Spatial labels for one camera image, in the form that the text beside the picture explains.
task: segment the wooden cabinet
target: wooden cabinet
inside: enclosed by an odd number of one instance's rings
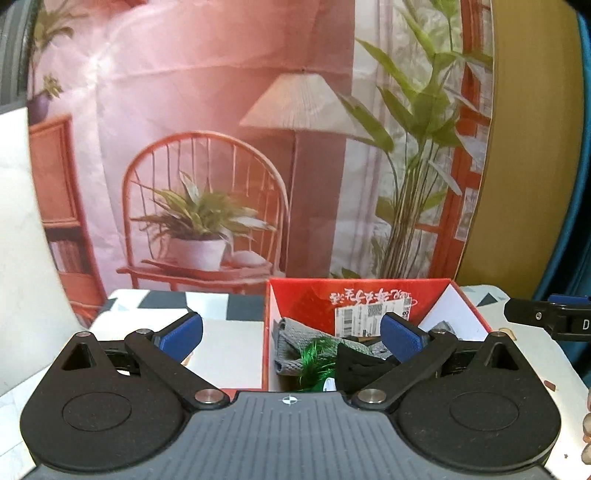
[[[80,199],[72,149],[72,118],[30,128],[31,167],[51,255],[72,309],[87,325],[106,296]]]

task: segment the open cardboard box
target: open cardboard box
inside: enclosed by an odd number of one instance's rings
[[[275,373],[275,336],[282,317],[335,334],[335,309],[412,298],[408,320],[425,331],[445,321],[462,340],[484,340],[490,326],[452,280],[273,278],[267,284],[262,388],[288,391],[294,377]]]

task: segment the green tinsel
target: green tinsel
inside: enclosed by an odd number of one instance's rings
[[[301,391],[322,391],[327,378],[335,375],[338,342],[329,337],[312,340],[301,352]]]

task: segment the black robotic device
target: black robotic device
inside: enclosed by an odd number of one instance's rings
[[[241,392],[230,401],[161,349],[190,320],[119,342],[72,337],[22,412],[37,464],[26,478],[552,478],[543,465],[560,414],[503,333],[461,342],[429,332],[419,353],[348,399]]]

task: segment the lamp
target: lamp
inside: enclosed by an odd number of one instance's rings
[[[296,177],[298,131],[316,131],[365,137],[332,88],[317,73],[282,73],[252,105],[241,127],[292,130],[294,144],[288,188],[285,266],[290,237],[290,215]]]

